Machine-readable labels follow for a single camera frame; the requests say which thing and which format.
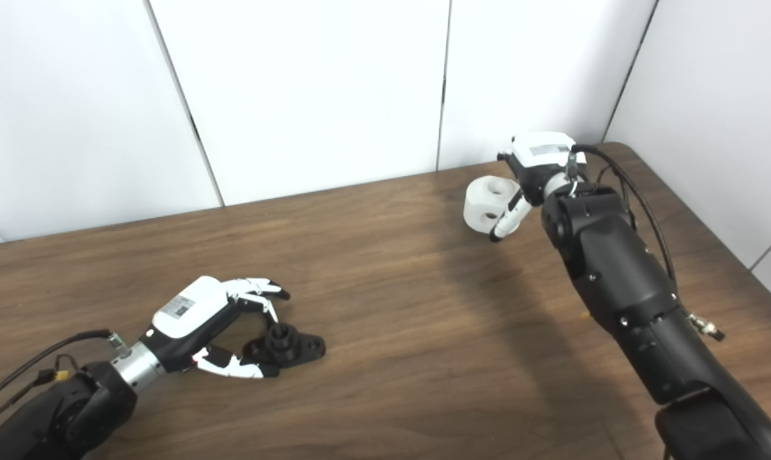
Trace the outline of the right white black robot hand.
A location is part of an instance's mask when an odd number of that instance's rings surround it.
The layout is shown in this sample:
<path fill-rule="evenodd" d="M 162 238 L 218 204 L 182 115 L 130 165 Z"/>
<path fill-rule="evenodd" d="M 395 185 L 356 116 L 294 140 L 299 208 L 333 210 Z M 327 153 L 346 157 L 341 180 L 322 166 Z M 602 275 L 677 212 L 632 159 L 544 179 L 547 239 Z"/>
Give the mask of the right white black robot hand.
<path fill-rule="evenodd" d="M 538 132 L 512 137 L 510 148 L 497 154 L 511 169 L 519 189 L 490 230 L 490 241 L 500 242 L 559 187 L 588 181 L 585 154 L 573 153 L 575 141 L 564 133 Z"/>

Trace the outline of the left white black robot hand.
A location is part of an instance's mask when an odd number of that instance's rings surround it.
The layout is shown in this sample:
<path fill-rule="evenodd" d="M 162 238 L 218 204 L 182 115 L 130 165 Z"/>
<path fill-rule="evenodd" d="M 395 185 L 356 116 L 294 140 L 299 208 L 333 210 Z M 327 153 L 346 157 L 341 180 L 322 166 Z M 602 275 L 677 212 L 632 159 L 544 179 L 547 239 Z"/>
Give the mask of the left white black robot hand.
<path fill-rule="evenodd" d="M 279 320 L 271 299 L 290 297 L 270 279 L 201 276 L 155 312 L 139 342 L 165 373 L 199 369 L 226 378 L 277 378 L 277 366 L 259 364 L 212 343 L 243 312 L 262 314 L 266 325 L 274 326 Z"/>

